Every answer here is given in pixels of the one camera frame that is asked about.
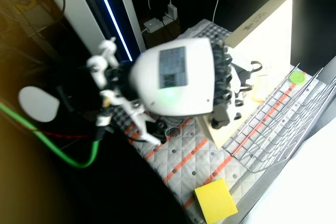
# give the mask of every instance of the white oval object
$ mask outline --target white oval object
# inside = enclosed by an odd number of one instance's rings
[[[57,98],[33,86],[24,87],[20,90],[19,103],[31,118],[43,123],[55,119],[59,108]]]

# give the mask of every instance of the green cable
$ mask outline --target green cable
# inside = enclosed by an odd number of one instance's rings
[[[19,114],[15,113],[13,110],[9,109],[6,105],[0,102],[0,110],[5,112],[7,115],[9,115],[11,118],[13,118],[15,121],[21,123],[25,127],[27,127],[29,130],[32,130],[33,133],[45,144],[49,147],[50,150],[52,150],[57,156],[59,156],[63,161],[68,163],[69,165],[76,167],[76,168],[85,168],[88,167],[93,163],[93,161],[97,157],[98,152],[98,146],[99,141],[94,141],[92,143],[92,149],[91,149],[91,156],[89,160],[86,163],[80,164],[70,158],[67,154],[62,152],[55,144],[52,143],[52,141],[45,136],[42,132],[38,132],[37,128],[33,126],[31,123],[29,123],[26,119],[21,117]]]

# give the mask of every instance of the white plug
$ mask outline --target white plug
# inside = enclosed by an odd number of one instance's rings
[[[177,19],[177,8],[173,4],[168,4],[168,12],[167,14],[173,19]]]

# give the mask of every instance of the metal wire rack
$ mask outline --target metal wire rack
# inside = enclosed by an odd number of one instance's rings
[[[290,158],[336,94],[336,78],[329,85],[317,80],[322,69],[292,90],[293,71],[223,147],[253,173]]]

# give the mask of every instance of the robotic hand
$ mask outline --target robotic hand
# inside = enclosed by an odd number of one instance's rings
[[[246,81],[261,70],[258,62],[233,57],[223,43],[207,38],[180,39],[151,48],[132,65],[119,64],[115,38],[100,45],[102,54],[92,56],[87,67],[99,87],[103,105],[96,125],[103,129],[112,119],[111,106],[122,106],[139,129],[140,139],[164,143],[148,132],[156,122],[145,110],[164,116],[212,114],[212,127],[220,129],[241,115],[243,93],[252,89]]]

